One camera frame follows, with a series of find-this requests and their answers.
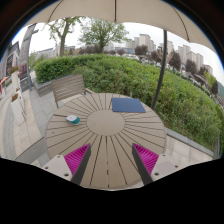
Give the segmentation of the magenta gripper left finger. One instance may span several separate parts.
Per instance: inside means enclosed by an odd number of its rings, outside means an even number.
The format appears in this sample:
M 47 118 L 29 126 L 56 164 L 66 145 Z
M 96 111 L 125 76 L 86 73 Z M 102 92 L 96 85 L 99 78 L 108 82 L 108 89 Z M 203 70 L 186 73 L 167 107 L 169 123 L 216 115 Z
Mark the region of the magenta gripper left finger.
M 65 156 L 56 155 L 42 169 L 76 185 L 80 185 L 90 155 L 91 145 L 87 144 Z

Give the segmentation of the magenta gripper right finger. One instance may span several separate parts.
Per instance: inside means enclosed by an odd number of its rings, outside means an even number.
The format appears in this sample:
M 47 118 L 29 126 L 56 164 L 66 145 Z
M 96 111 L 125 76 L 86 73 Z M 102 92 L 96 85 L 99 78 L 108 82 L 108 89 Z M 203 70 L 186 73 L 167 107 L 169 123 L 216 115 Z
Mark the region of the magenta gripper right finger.
M 166 154 L 156 154 L 143 146 L 132 144 L 132 154 L 144 185 L 148 185 L 180 169 Z

